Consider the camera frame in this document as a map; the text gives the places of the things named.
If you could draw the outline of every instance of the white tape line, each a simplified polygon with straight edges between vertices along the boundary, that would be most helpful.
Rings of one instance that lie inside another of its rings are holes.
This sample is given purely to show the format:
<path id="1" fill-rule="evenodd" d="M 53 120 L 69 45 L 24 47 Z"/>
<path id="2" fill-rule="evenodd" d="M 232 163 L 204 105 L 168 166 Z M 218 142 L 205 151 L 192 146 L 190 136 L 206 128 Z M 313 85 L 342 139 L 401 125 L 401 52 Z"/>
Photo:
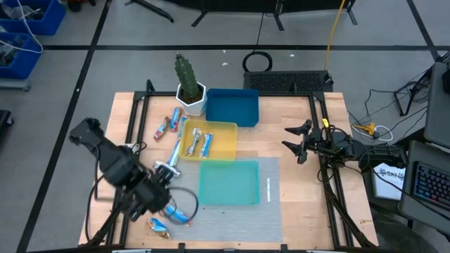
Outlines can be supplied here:
<path id="1" fill-rule="evenodd" d="M 267 178 L 267 202 L 270 202 L 270 178 Z"/>

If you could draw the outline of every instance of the blue bin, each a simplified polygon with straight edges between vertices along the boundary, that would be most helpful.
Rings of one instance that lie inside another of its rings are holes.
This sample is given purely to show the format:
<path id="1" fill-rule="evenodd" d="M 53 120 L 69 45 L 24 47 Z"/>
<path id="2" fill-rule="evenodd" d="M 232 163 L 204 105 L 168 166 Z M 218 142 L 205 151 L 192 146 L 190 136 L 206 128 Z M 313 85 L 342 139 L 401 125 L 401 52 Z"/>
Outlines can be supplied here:
<path id="1" fill-rule="evenodd" d="M 65 9 L 58 0 L 21 0 L 22 6 L 33 9 L 43 8 L 44 17 L 41 20 L 27 20 L 30 30 L 35 35 L 54 35 L 65 15 Z M 17 0 L 3 0 L 3 4 L 14 8 L 19 6 Z M 0 25 L 8 32 L 26 32 L 28 30 L 23 20 L 0 19 Z"/>
<path id="2" fill-rule="evenodd" d="M 209 89 L 206 120 L 254 127 L 259 121 L 259 92 L 253 89 Z"/>
<path id="3" fill-rule="evenodd" d="M 20 36 L 25 41 L 22 48 L 34 51 L 40 50 L 39 45 L 28 34 L 0 32 L 0 40 L 4 42 L 13 41 L 16 36 Z M 40 53 L 18 51 L 9 66 L 0 66 L 0 77 L 27 79 L 40 56 Z"/>

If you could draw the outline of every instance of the sticker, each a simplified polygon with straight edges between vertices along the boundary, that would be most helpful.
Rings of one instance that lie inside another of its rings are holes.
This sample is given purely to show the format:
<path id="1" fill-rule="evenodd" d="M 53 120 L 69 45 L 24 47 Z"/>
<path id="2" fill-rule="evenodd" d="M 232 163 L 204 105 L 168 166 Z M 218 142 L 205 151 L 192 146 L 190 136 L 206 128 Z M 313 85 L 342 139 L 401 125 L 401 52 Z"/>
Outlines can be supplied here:
<path id="1" fill-rule="evenodd" d="M 267 178 L 267 202 L 270 202 L 270 178 Z"/>
<path id="2" fill-rule="evenodd" d="M 323 121 L 323 125 L 324 125 L 326 128 L 328 128 L 328 127 L 330 126 L 327 119 L 322 119 L 322 121 Z"/>

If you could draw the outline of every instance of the wooden table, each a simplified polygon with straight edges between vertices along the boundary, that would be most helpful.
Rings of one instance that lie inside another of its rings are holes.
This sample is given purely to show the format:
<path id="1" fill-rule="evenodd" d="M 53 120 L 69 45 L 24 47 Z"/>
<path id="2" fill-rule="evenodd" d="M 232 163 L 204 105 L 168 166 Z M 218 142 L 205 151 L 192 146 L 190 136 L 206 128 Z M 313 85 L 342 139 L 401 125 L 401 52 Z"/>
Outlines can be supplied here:
<path id="1" fill-rule="evenodd" d="M 131 111 L 133 93 L 116 93 L 112 104 L 106 137 L 117 145 L 123 144 Z M 341 93 L 326 93 L 326 105 L 330 123 L 351 133 L 344 98 Z M 173 109 L 179 103 L 173 97 L 150 97 L 143 140 L 148 147 L 141 152 L 141 161 L 152 167 L 155 160 L 167 160 L 174 146 L 176 134 L 166 133 L 159 143 L 153 140 L 155 130 L 164 117 L 171 117 Z M 320 116 L 320 106 L 316 103 Z M 136 116 L 137 132 L 141 109 Z M 277 157 L 280 178 L 281 222 L 283 242 L 212 242 L 184 241 L 190 249 L 280 249 L 280 244 L 289 249 L 332 249 L 333 243 L 328 223 L 323 185 L 316 174 L 319 159 L 313 152 L 303 165 L 297 164 L 297 158 L 281 141 L 299 143 L 301 138 L 284 131 L 286 127 L 298 127 L 311 119 L 308 98 L 303 97 L 260 97 L 259 123 L 254 128 L 238 129 L 237 157 Z M 377 244 L 371 211 L 361 174 L 351 169 L 341 169 L 341 179 L 347 201 L 349 215 L 367 238 Z M 99 196 L 113 197 L 114 189 L 105 181 L 100 183 Z M 109 202 L 91 202 L 90 231 L 91 236 L 101 227 L 111 210 Z M 345 245 L 342 222 L 336 213 L 341 245 Z M 144 214 L 137 222 L 129 223 L 126 247 L 177 248 L 181 241 L 166 240 L 146 225 L 150 213 Z M 115 238 L 117 243 L 122 217 L 117 220 Z M 79 240 L 86 242 L 84 232 Z"/>

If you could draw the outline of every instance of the cactus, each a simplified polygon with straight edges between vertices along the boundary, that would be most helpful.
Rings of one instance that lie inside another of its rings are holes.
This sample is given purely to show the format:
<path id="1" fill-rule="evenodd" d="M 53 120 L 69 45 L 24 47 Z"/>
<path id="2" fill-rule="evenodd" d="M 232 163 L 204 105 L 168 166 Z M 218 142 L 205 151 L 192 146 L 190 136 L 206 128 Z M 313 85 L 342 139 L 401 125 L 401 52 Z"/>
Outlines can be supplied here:
<path id="1" fill-rule="evenodd" d="M 187 103 L 193 103 L 201 99 L 200 89 L 195 80 L 194 71 L 189 60 L 181 54 L 176 55 L 175 71 L 178 76 L 181 88 L 183 89 L 182 98 Z"/>

